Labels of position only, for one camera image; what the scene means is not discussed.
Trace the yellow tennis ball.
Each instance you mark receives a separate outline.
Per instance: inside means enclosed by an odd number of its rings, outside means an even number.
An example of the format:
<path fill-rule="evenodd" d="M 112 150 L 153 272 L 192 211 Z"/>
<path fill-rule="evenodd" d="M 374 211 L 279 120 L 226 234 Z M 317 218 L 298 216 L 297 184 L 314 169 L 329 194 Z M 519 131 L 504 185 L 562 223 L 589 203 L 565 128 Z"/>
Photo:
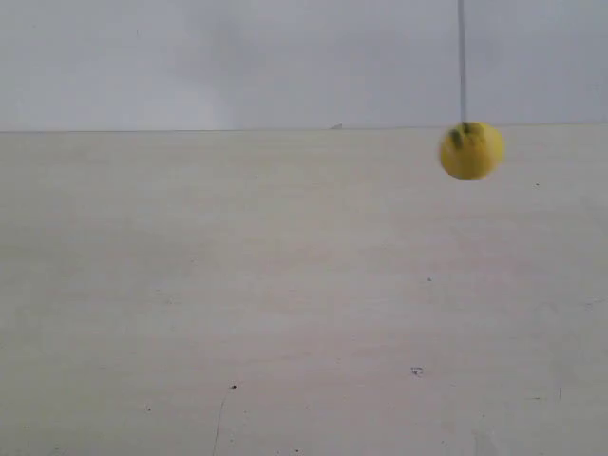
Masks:
<path fill-rule="evenodd" d="M 458 123 L 444 134 L 439 145 L 442 168 L 458 180 L 481 180 L 492 173 L 503 158 L 503 135 L 488 123 Z"/>

